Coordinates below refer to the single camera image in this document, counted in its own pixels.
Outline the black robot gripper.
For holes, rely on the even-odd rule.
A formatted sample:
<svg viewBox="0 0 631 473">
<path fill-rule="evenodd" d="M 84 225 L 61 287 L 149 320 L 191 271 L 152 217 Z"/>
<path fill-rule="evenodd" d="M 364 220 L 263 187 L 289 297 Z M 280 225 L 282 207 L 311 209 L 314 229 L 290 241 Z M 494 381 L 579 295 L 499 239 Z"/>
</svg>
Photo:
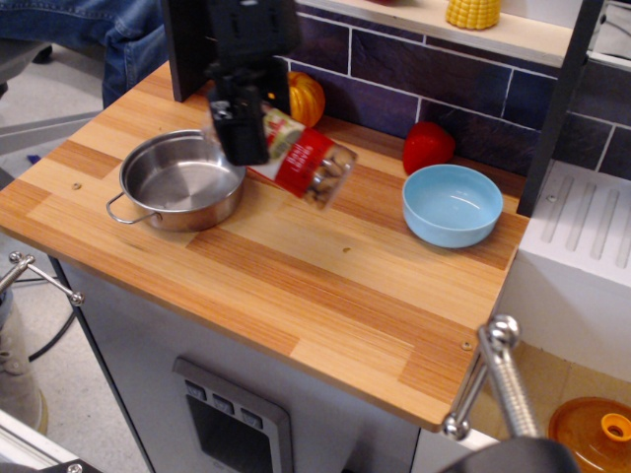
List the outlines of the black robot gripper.
<svg viewBox="0 0 631 473">
<path fill-rule="evenodd" d="M 207 1 L 214 58 L 206 75 L 216 136 L 237 167 L 269 160 L 262 102 L 291 112 L 283 57 L 298 47 L 301 31 L 293 1 Z"/>
</svg>

